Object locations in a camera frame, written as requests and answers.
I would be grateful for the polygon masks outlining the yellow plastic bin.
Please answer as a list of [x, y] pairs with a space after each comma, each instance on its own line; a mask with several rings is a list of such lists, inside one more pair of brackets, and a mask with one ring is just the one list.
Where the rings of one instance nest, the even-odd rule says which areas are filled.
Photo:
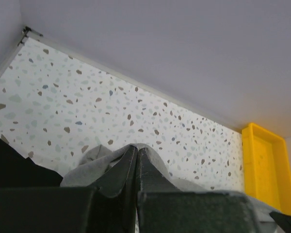
[[245, 193], [291, 216], [291, 168], [283, 137], [255, 124], [242, 129]]

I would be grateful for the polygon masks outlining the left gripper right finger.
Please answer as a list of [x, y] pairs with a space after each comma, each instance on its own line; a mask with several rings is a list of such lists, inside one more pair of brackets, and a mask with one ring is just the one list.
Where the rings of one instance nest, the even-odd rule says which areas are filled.
[[184, 192], [138, 152], [137, 212], [142, 233], [259, 233], [253, 205], [238, 192]]

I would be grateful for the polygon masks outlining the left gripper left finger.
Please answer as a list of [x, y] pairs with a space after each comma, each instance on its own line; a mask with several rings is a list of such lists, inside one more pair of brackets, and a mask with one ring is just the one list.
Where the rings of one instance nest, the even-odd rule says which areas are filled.
[[0, 189], [0, 233], [132, 233], [138, 150], [87, 187]]

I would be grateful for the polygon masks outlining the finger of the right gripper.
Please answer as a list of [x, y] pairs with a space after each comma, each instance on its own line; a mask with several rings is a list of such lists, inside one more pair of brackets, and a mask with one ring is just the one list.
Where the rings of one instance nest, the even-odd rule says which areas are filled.
[[285, 233], [291, 233], [291, 216], [274, 211], [269, 215]]

